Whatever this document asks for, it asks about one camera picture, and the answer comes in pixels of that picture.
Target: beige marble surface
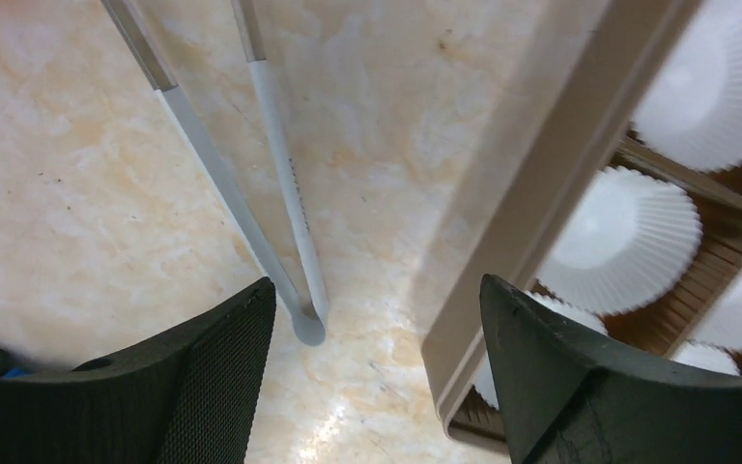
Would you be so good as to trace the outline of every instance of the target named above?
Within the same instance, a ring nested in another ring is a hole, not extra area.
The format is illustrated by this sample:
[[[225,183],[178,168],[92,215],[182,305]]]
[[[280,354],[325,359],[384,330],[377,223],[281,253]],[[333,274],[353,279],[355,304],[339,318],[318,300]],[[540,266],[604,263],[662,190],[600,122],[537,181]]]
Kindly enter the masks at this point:
[[[229,1],[137,3],[302,287]],[[604,0],[258,3],[332,314],[278,314],[246,462],[505,462],[443,437],[420,340]],[[245,286],[213,188],[98,0],[0,0],[0,344],[73,365]]]

